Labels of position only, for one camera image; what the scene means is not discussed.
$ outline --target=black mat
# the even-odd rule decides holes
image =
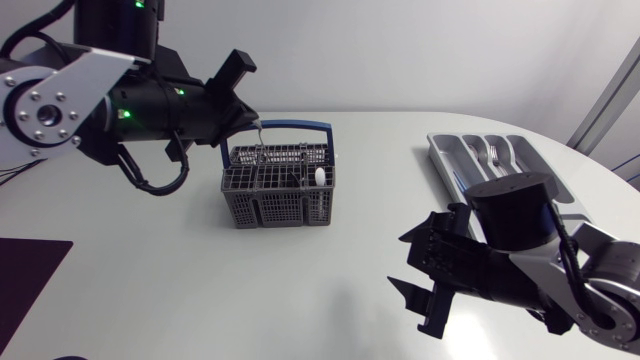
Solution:
[[[0,355],[72,245],[0,238]]]

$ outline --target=screw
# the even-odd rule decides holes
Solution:
[[[16,81],[11,76],[7,76],[4,78],[4,84],[8,87],[14,87],[16,86]]]

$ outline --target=white wall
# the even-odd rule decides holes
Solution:
[[[56,3],[3,0],[0,39]],[[238,92],[258,111],[451,111],[566,142],[638,14],[636,0],[167,0],[160,43],[200,78],[249,52],[258,72]],[[48,32],[71,40],[71,17]]]

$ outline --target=white table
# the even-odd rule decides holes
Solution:
[[[135,190],[116,167],[74,153],[0,188],[3,237],[75,243],[3,359],[631,359],[574,328],[548,334],[526,311],[458,295],[443,340],[386,276],[430,288],[397,237],[450,201],[428,132],[520,133],[596,225],[640,239],[640,194],[605,168],[528,131],[444,113],[264,113],[332,123],[337,185],[329,227],[237,230],[218,149],[189,151],[174,195]],[[273,130],[266,143],[322,141]],[[233,144],[257,143],[255,133]],[[165,144],[130,149],[152,183],[177,174]]]

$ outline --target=basket handle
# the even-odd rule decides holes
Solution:
[[[286,128],[324,131],[325,133],[327,133],[327,145],[329,147],[329,165],[335,166],[335,157],[333,155],[333,132],[331,131],[331,124],[310,120],[263,120],[262,128]],[[258,130],[258,127],[256,127],[254,124],[251,124],[240,131],[247,130]],[[222,153],[222,165],[225,169],[228,169],[229,166],[231,166],[231,160],[229,160],[229,144],[227,144],[227,139],[224,139],[220,142],[220,152]]]

